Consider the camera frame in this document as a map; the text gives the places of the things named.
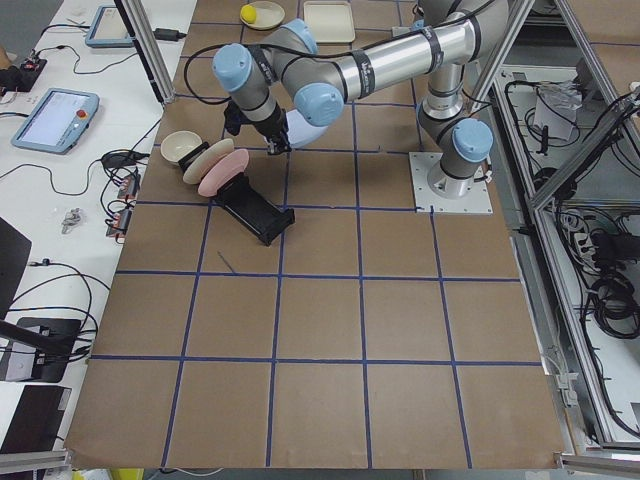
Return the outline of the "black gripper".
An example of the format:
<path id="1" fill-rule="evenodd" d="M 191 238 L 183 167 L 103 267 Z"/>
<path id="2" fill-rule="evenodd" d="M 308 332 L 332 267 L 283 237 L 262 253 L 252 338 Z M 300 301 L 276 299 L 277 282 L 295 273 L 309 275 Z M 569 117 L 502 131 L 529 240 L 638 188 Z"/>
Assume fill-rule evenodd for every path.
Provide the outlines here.
<path id="1" fill-rule="evenodd" d="M 263 120 L 251 120 L 234 102 L 228 102 L 224 110 L 224 129 L 231 136 L 238 136 L 242 126 L 251 125 L 267 143 L 269 155 L 280 155 L 290 151 L 286 111 L 276 105 Z"/>

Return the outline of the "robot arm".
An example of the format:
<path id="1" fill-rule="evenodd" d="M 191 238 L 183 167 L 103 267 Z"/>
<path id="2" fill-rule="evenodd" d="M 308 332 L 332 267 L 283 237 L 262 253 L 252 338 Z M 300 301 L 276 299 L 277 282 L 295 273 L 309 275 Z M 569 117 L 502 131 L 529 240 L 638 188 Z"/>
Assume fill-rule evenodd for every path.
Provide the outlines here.
<path id="1" fill-rule="evenodd" d="M 253 126 L 279 155 L 291 149 L 286 113 L 270 92 L 279 82 L 304 120 L 327 127 L 347 102 L 425 74 L 428 92 L 417 108 L 421 127 L 440 147 L 427 175 L 437 195 L 457 200 L 468 193 L 487 158 L 493 134 L 463 111 L 464 67 L 502 39 L 509 17 L 506 1 L 421 1 L 422 25 L 391 39 L 324 58 L 309 26 L 292 20 L 260 44 L 223 46 L 213 72 L 229 93 L 226 130 Z"/>

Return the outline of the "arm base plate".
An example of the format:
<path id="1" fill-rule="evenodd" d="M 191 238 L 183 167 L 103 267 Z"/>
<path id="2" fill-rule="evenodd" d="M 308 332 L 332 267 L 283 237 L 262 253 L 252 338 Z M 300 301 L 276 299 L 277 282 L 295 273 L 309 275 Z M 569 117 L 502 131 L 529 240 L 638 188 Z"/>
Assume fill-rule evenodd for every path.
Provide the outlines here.
<path id="1" fill-rule="evenodd" d="M 440 152 L 410 152 L 410 171 L 418 213 L 491 215 L 493 207 L 484 171 L 477 165 L 467 179 L 447 177 L 441 169 Z"/>

